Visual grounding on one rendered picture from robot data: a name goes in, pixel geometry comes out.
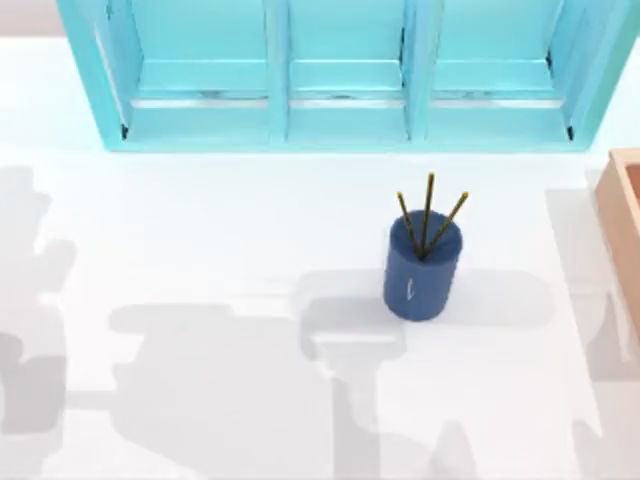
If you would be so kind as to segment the dark yellow-tipped pencil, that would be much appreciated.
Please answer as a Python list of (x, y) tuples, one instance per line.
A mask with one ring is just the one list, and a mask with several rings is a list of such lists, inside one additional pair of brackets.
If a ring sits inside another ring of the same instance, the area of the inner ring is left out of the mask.
[(428, 237), (428, 222), (429, 222), (429, 216), (431, 211), (434, 181), (435, 181), (435, 173), (429, 172), (428, 178), (427, 178), (427, 188), (426, 188), (426, 194), (425, 194), (422, 232), (421, 232), (421, 240), (420, 240), (420, 257), (419, 258), (421, 261), (426, 257), (426, 250), (427, 250), (426, 241)]
[(421, 251), (420, 251), (420, 247), (418, 246), (418, 243), (417, 243), (416, 238), (415, 238), (413, 224), (412, 224), (411, 217), (410, 217), (410, 212), (407, 209), (403, 193), (399, 192), (399, 191), (396, 192), (396, 197), (398, 199), (398, 202), (399, 202), (399, 205), (400, 205), (400, 208), (401, 208), (401, 211), (402, 211), (404, 224), (405, 224), (405, 227), (406, 227), (406, 230), (407, 230), (407, 233), (408, 233), (408, 237), (409, 237), (409, 241), (410, 241), (411, 247), (413, 249), (413, 253), (415, 254), (415, 257), (417, 259), (419, 259)]
[(458, 212), (460, 211), (460, 209), (462, 208), (462, 206), (464, 205), (468, 197), (469, 197), (468, 192), (463, 192), (461, 194), (459, 200), (457, 201), (457, 203), (455, 204), (455, 206), (453, 207), (449, 215), (446, 217), (446, 220), (443, 222), (440, 229), (437, 231), (435, 236), (431, 239), (428, 246), (423, 249), (422, 259), (425, 259), (431, 253), (431, 251), (436, 247), (437, 243), (439, 242), (441, 237), (444, 235), (444, 233), (447, 231), (447, 229), (454, 223), (454, 219), (456, 215), (458, 214)]

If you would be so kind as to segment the dark blue pen cup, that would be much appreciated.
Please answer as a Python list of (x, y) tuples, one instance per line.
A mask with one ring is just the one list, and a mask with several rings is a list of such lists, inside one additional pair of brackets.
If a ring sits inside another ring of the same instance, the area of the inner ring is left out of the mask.
[(411, 321), (437, 317), (448, 301), (462, 248), (461, 230), (453, 223), (421, 261), (404, 219), (397, 218), (389, 231), (383, 280), (383, 299), (389, 310)]

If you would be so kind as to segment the light blue rack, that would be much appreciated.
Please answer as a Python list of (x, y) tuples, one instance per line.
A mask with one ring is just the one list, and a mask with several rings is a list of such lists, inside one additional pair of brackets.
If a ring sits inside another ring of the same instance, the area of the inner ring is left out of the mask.
[(56, 0), (122, 152), (572, 152), (640, 0)]

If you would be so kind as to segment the shallow salmon-coloured box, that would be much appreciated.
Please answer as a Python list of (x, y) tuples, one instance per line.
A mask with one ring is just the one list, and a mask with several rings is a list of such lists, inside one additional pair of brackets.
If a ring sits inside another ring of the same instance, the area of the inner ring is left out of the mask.
[(610, 150), (594, 193), (600, 225), (640, 347), (640, 147)]

